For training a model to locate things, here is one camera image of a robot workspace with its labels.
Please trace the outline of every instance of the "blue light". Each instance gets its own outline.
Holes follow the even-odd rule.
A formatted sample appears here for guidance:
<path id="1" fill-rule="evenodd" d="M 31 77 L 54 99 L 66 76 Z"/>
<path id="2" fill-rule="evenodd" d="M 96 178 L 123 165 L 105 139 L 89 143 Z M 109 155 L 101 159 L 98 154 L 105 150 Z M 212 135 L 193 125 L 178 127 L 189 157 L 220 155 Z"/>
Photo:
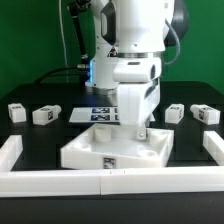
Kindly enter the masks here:
<path id="1" fill-rule="evenodd" d="M 93 61 L 89 63 L 89 82 L 93 83 Z"/>

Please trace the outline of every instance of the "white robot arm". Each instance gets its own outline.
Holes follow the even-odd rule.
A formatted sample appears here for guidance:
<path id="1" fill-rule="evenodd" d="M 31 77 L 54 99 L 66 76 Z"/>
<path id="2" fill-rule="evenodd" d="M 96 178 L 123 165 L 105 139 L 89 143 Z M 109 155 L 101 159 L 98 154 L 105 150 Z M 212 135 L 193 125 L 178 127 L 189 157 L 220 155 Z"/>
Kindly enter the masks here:
<path id="1" fill-rule="evenodd" d="M 100 94 L 116 90 L 121 125 L 144 129 L 160 101 L 161 52 L 165 45 L 175 44 L 167 25 L 175 24 L 180 39 L 187 32 L 183 0 L 77 0 L 76 4 L 85 9 L 90 2 L 96 55 L 86 86 Z"/>

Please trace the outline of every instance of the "black table surface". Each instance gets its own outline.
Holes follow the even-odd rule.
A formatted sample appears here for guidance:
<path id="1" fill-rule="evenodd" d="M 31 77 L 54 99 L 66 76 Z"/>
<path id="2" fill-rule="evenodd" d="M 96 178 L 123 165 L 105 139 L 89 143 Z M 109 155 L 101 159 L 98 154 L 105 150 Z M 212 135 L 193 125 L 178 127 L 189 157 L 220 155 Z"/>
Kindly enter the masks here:
<path id="1" fill-rule="evenodd" d="M 8 104 L 21 103 L 27 122 L 14 124 Z M 177 125 L 165 123 L 170 104 L 184 104 L 185 116 Z M 218 125 L 193 118 L 190 106 L 207 104 L 221 111 Z M 60 105 L 59 119 L 46 126 L 33 125 L 32 111 Z M 84 92 L 78 84 L 21 85 L 0 100 L 0 145 L 10 135 L 22 135 L 23 153 L 13 171 L 57 170 L 60 148 L 92 124 L 72 124 L 74 107 L 110 106 L 106 96 Z M 217 166 L 202 146 L 203 133 L 216 131 L 224 137 L 224 96 L 201 82 L 162 82 L 161 101 L 150 127 L 174 130 L 174 147 L 167 166 Z M 2 223 L 223 223 L 224 192 L 133 194 L 1 198 Z"/>

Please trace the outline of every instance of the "white tray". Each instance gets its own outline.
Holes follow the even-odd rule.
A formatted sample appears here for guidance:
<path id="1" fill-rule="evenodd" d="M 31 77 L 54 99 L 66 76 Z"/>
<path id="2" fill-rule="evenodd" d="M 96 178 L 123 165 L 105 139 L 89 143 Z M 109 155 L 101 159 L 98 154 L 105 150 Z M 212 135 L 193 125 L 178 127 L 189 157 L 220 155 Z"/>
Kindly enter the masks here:
<path id="1" fill-rule="evenodd" d="M 61 165 L 72 169 L 120 169 L 164 167 L 173 147 L 172 130 L 137 130 L 118 125 L 95 124 L 61 148 Z"/>

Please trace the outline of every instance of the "green background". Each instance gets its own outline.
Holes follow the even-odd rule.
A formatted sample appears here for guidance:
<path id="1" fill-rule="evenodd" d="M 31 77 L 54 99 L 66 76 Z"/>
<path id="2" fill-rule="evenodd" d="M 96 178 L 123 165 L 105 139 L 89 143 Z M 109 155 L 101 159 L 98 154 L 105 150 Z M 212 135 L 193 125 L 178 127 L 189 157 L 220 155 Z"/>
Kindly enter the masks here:
<path id="1" fill-rule="evenodd" d="M 62 0 L 69 66 L 80 62 L 74 26 Z M 185 0 L 190 26 L 179 60 L 163 71 L 163 81 L 207 82 L 224 94 L 223 0 Z M 85 43 L 94 55 L 91 13 L 80 16 Z M 58 0 L 0 0 L 0 97 L 16 86 L 65 66 Z M 175 47 L 166 51 L 172 59 Z"/>

